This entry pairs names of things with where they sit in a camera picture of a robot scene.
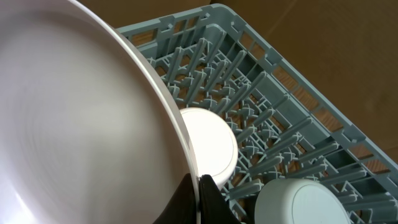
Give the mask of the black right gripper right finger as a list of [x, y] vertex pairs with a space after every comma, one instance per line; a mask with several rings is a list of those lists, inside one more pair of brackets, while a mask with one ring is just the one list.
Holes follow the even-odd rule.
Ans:
[[201, 224], [240, 224], [212, 176], [203, 175], [199, 180]]

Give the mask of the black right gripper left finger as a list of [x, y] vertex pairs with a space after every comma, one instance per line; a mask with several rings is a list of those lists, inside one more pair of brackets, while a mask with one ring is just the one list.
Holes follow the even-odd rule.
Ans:
[[190, 174], [186, 174], [154, 224], [194, 224], [196, 200]]

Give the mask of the large white plate with crumbs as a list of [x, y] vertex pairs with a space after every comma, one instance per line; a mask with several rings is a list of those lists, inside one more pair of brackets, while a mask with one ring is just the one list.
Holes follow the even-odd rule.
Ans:
[[78, 1], [1, 2], [1, 222], [154, 223], [197, 168], [151, 64]]

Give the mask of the small white bowl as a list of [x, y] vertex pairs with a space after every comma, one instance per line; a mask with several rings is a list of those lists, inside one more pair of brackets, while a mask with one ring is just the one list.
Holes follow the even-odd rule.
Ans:
[[184, 108], [180, 113], [195, 153], [198, 176], [210, 175], [222, 189], [238, 161], [238, 144], [232, 129], [219, 115], [203, 108]]

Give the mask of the grey saucer bowl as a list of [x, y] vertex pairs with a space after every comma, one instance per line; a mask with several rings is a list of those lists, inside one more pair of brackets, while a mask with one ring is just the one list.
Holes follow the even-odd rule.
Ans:
[[255, 224], [349, 224], [337, 197], [318, 182], [275, 179], [263, 186], [254, 207]]

